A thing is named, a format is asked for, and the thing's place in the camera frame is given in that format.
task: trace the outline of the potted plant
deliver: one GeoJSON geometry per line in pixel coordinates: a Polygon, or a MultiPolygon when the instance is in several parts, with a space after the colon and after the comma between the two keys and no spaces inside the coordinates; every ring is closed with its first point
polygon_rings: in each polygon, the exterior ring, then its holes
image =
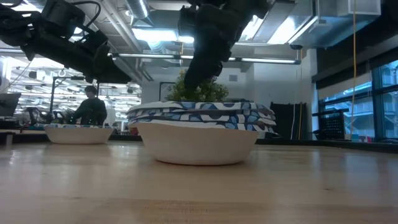
{"type": "Polygon", "coordinates": [[[180,71],[175,85],[169,88],[170,94],[166,97],[169,101],[190,101],[190,102],[224,102],[228,96],[228,89],[216,83],[216,77],[201,83],[194,91],[187,91],[184,85],[186,70],[180,71]]]}

